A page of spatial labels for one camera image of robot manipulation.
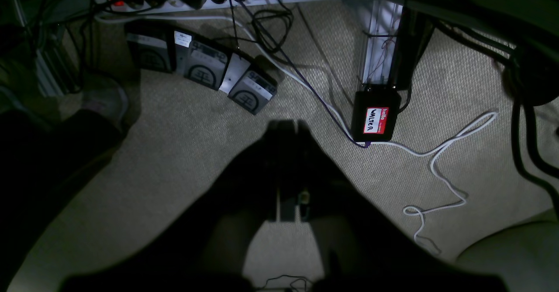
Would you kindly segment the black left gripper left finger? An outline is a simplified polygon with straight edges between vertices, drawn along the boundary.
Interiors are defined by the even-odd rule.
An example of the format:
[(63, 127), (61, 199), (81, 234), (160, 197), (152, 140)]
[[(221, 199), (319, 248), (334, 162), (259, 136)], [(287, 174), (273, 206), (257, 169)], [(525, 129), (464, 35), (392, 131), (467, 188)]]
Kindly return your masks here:
[(246, 253), (275, 212), (288, 121), (274, 120), (150, 244), (122, 262), (68, 278), (63, 292), (251, 292)]

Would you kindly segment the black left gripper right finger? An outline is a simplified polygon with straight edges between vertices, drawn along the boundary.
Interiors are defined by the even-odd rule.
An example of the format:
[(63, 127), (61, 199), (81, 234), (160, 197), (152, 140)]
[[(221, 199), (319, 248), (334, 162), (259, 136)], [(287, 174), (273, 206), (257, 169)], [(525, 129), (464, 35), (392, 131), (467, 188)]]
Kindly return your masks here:
[(314, 292), (505, 292), (503, 280), (443, 262), (395, 226), (297, 122), (297, 179), (310, 194), (305, 209), (324, 277)]

